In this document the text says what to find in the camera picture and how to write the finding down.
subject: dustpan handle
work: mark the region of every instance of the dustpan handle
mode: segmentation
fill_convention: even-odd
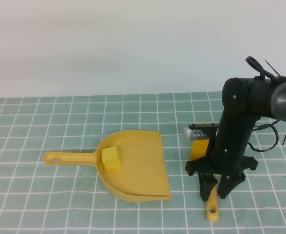
[[[48,152],[43,161],[54,165],[96,165],[97,157],[95,153]]]

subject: yellow dustpan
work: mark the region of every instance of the yellow dustpan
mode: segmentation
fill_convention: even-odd
[[[121,166],[107,170],[102,149],[114,146]],[[51,165],[95,166],[103,186],[121,200],[171,200],[162,140],[155,131],[118,131],[107,136],[93,153],[49,152],[43,161]]]
[[[193,141],[190,160],[196,160],[204,157],[209,144],[209,140]],[[211,190],[209,199],[206,202],[206,217],[210,222],[217,222],[219,219],[219,207],[217,200],[217,185]]]

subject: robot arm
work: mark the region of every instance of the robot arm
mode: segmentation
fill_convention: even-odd
[[[278,143],[273,124],[286,122],[285,77],[265,71],[253,57],[248,57],[246,61],[260,75],[254,78],[232,78],[224,84],[224,110],[219,124],[192,124],[184,129],[186,140],[209,139],[206,155],[187,162],[185,168],[189,175],[198,173],[203,201],[208,200],[212,188],[218,183],[213,174],[221,175],[218,195],[225,199],[232,189],[245,180],[243,170],[257,168],[258,162],[253,157],[244,156],[247,145],[250,145],[248,141],[252,131],[272,127],[277,136],[276,143],[269,148],[272,149]],[[261,117],[277,121],[255,129]]]

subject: black cable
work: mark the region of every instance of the black cable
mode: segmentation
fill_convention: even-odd
[[[253,145],[251,143],[248,143],[250,148],[253,150],[253,151],[256,151],[256,152],[265,152],[265,151],[268,151],[268,150],[272,150],[278,143],[279,143],[279,134],[278,134],[278,131],[276,130],[276,128],[274,127],[274,124],[278,123],[279,120],[277,121],[274,121],[273,123],[271,124],[263,124],[263,125],[259,125],[259,126],[255,126],[257,128],[254,128],[253,131],[258,131],[258,130],[262,130],[262,129],[266,129],[266,128],[272,128],[274,133],[275,133],[275,143],[273,146],[271,146],[270,148],[266,149],[266,150],[261,150],[261,149],[256,149],[255,147],[253,147]]]

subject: yellow block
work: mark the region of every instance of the yellow block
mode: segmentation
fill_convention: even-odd
[[[116,146],[102,149],[102,161],[106,170],[121,167]]]
[[[209,140],[193,141],[190,160],[204,157],[209,144]],[[219,219],[219,208],[217,200],[217,185],[211,190],[208,201],[206,202],[206,217],[210,222],[217,222]]]

